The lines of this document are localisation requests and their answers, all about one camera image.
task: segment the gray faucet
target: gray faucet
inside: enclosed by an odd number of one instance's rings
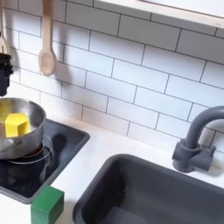
[[[193,121],[185,139],[177,143],[172,155],[173,166],[180,172],[192,172],[195,168],[209,171],[216,148],[200,148],[198,141],[202,130],[212,121],[224,119],[224,106],[209,108]]]

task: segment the yellow toy block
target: yellow toy block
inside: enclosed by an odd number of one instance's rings
[[[19,137],[30,131],[30,120],[23,113],[8,114],[4,124],[7,137]]]

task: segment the stovetop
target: stovetop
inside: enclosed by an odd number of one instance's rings
[[[32,203],[49,186],[88,141],[89,134],[46,120],[43,143],[20,159],[0,160],[0,193],[25,204]]]

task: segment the gray sink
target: gray sink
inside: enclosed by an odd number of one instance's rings
[[[223,224],[224,190],[130,155],[111,157],[73,210],[75,224]]]

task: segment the stainless steel pot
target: stainless steel pot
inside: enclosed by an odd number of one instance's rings
[[[17,137],[6,137],[4,121],[9,113],[25,113],[31,131]],[[0,99],[0,159],[21,158],[36,150],[42,143],[46,112],[36,103],[17,98]]]

